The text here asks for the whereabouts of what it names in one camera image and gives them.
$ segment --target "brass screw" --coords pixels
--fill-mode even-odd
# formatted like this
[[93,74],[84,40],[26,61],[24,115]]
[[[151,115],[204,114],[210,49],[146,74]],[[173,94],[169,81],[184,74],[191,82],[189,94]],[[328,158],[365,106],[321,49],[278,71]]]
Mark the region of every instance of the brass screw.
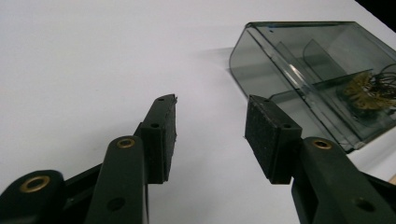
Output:
[[314,140],[313,144],[315,147],[318,147],[320,149],[331,149],[332,148],[331,143],[321,140],[321,139]]
[[39,190],[43,189],[44,187],[46,187],[49,182],[50,182],[50,177],[47,175],[38,175],[35,177],[31,177],[31,178],[27,179],[20,186],[20,191],[23,193],[33,193],[33,192],[39,191]]
[[117,143],[117,147],[119,148],[132,147],[133,145],[134,145],[134,139],[132,138],[124,138]]

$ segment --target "clear container lid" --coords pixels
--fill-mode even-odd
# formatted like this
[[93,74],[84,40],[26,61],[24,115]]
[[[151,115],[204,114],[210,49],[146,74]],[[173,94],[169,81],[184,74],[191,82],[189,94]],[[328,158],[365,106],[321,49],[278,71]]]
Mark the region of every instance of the clear container lid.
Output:
[[396,52],[353,21],[251,22],[230,58],[246,95],[346,152],[395,126]]

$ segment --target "white table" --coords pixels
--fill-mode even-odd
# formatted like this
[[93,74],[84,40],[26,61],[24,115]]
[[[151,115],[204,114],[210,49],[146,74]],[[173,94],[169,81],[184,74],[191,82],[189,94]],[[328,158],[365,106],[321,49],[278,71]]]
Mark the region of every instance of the white table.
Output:
[[[243,138],[247,99],[228,59],[249,21],[356,21],[396,49],[352,0],[1,1],[0,190],[102,162],[174,93],[175,155],[169,181],[149,187],[150,223],[298,223],[290,186],[269,184]],[[388,180],[395,132],[350,158]]]

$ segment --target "transparent plastic box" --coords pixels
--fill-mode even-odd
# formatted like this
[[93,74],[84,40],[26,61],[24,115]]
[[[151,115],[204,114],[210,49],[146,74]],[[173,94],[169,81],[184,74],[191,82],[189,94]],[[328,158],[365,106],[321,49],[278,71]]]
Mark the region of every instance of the transparent plastic box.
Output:
[[270,98],[303,137],[346,152],[396,124],[396,52],[354,21],[250,22],[230,69],[246,95]]

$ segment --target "round hole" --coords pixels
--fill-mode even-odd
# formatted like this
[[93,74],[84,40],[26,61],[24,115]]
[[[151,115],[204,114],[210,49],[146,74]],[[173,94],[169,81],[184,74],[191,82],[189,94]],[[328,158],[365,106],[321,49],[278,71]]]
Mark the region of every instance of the round hole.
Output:
[[114,198],[107,203],[107,209],[111,212],[120,210],[125,205],[125,199]]
[[321,148],[321,149],[330,149],[332,148],[332,144],[324,141],[324,140],[315,140],[314,141],[314,146]]
[[132,147],[133,145],[134,145],[134,139],[132,138],[124,138],[117,143],[117,147],[120,148]]
[[373,206],[373,204],[370,203],[369,201],[366,201],[363,198],[353,199],[352,202],[353,202],[353,204],[355,204],[360,209],[362,209],[366,212],[374,212],[375,211],[375,207]]
[[20,191],[23,193],[32,193],[39,191],[46,187],[50,182],[50,177],[47,175],[38,175],[27,179],[21,186]]

